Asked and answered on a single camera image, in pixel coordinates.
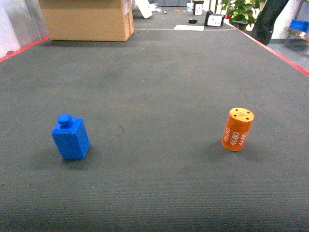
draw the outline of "blue bin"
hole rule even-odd
[[[300,31],[308,31],[309,22],[303,20],[292,19],[290,28]]]

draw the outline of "blue knob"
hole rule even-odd
[[[71,115],[60,115],[58,117],[58,123],[60,124],[61,128],[69,128],[71,120],[72,120]]]

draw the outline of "floor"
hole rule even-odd
[[[289,60],[309,70],[309,45],[269,44],[268,47],[279,52]]]

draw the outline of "white printed number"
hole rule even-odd
[[[239,133],[238,132],[233,132],[232,141],[231,141],[231,145],[232,146],[237,144],[238,138],[239,138]]]
[[[245,133],[243,133],[243,134],[241,135],[239,145],[243,145],[243,144],[244,144],[244,142],[246,141],[246,138],[247,138],[247,134],[248,134],[248,132],[245,132]]]
[[[228,138],[230,137],[230,132],[231,132],[230,128],[227,127],[224,133],[224,141],[226,142],[228,141]]]

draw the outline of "wall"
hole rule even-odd
[[[8,51],[20,49],[19,42],[15,35],[10,19],[5,12],[2,2],[0,3],[0,58],[4,57]]]
[[[48,35],[38,0],[0,0],[0,57]]]
[[[276,20],[272,39],[285,39],[288,35],[286,29],[290,26],[292,19],[297,11],[299,0],[289,0],[284,10]],[[303,3],[298,19],[309,21],[309,3]]]

